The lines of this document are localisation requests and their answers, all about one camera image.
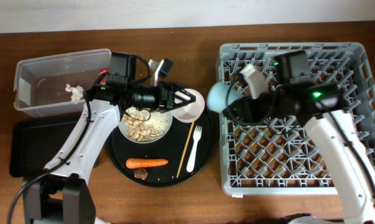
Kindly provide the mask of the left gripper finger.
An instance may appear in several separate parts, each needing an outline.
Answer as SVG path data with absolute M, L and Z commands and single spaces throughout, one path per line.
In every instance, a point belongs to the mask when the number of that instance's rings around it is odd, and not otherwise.
M 195 101 L 196 96 L 193 93 L 190 93 L 183 87 L 172 84 L 172 95 L 175 100 L 179 101 Z
M 194 104 L 195 104 L 195 101 L 188 102 L 188 101 L 175 100 L 171 108 L 166 108 L 162 110 L 162 112 L 166 113 L 166 112 L 175 111 L 175 110 L 189 110 Z

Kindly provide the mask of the pink bowl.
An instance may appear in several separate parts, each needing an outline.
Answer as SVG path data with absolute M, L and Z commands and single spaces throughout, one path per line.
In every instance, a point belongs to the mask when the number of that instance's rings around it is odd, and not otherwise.
M 192 123 L 196 121 L 205 109 L 205 100 L 203 96 L 196 90 L 186 88 L 187 91 L 196 96 L 195 104 L 189 110 L 175 110 L 170 113 L 174 118 L 183 123 Z

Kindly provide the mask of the red snack wrapper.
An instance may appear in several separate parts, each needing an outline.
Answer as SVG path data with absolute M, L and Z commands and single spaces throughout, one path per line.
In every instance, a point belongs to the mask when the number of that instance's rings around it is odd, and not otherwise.
M 100 71 L 99 77 L 101 77 L 101 81 L 100 81 L 101 85 L 105 85 L 106 84 L 106 76 L 107 76 L 108 72 L 109 72 L 108 68 L 102 69 Z

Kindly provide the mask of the blue cup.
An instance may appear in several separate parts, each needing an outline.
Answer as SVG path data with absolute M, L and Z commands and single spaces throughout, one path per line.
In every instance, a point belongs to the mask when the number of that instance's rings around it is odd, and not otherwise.
M 236 90 L 231 90 L 227 96 L 229 86 L 222 82 L 214 84 L 209 90 L 206 105 L 207 108 L 215 113 L 222 113 L 226 109 L 226 100 L 231 104 L 244 96 Z

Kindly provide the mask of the white tissue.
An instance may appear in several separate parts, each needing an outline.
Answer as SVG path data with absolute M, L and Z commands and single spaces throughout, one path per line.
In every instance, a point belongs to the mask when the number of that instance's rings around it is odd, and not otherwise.
M 70 97 L 71 101 L 78 101 L 83 98 L 84 89 L 80 85 L 72 87 L 70 84 L 67 83 L 65 91 L 70 92 L 72 94 Z

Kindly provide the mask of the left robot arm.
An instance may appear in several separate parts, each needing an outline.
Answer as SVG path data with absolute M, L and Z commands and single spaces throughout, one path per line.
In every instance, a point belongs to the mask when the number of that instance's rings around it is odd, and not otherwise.
M 44 173 L 19 193 L 26 223 L 101 223 L 88 182 L 108 136 L 130 108 L 168 112 L 195 102 L 195 95 L 174 83 L 144 86 L 126 76 L 104 73 L 84 94 L 83 112 Z

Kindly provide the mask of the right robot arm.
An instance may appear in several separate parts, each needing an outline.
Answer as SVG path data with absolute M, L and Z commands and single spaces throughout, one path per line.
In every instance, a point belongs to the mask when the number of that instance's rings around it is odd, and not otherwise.
M 244 126 L 269 116 L 295 116 L 325 161 L 345 223 L 375 223 L 375 170 L 335 84 L 288 84 L 257 98 L 238 94 L 222 100 L 222 113 Z

